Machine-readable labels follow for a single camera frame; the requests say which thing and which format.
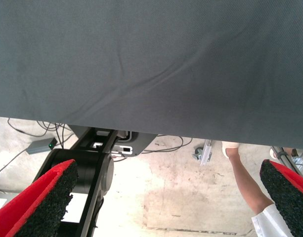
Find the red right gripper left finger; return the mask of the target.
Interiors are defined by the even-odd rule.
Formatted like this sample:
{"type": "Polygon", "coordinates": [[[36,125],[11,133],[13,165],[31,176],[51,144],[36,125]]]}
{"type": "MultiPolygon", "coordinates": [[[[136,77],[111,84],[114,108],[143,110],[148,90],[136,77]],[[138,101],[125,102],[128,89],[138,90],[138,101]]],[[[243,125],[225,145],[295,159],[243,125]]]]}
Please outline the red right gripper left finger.
{"type": "Polygon", "coordinates": [[[55,237],[78,179],[74,159],[64,161],[0,209],[0,237],[55,237]]]}

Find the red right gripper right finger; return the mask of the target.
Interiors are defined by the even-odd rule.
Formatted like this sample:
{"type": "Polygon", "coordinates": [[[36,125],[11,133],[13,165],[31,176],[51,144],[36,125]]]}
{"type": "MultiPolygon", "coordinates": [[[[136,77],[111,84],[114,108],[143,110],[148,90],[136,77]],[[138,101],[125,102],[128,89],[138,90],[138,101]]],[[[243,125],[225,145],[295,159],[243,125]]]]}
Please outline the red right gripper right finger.
{"type": "Polygon", "coordinates": [[[292,236],[303,237],[303,177],[265,159],[260,168],[260,178],[292,236]]]}

